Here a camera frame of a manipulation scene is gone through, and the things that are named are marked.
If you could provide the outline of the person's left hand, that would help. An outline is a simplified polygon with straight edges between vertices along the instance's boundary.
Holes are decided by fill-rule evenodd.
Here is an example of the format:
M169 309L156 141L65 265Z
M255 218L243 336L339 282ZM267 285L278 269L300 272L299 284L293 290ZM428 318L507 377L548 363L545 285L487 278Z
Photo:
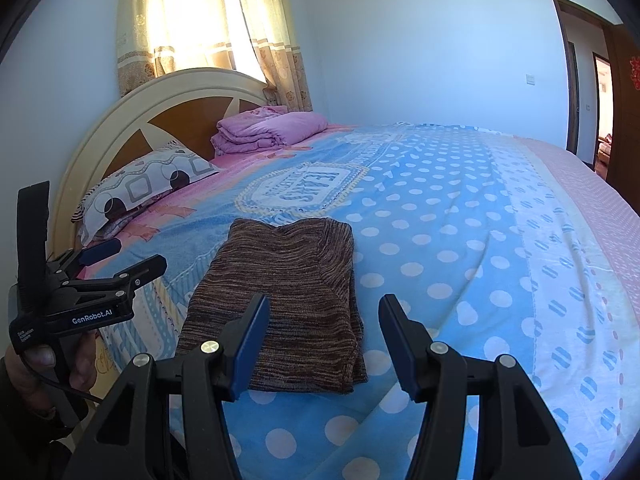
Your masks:
M70 385L80 391L89 392L96 383L96 335L94 330L82 335L77 347L75 365L70 372ZM26 362L37 372L43 374L55 367L55 354L47 346L33 348L25 352ZM4 356L6 371L13 387L36 411L48 412L53 403L42 383L25 366L9 344Z

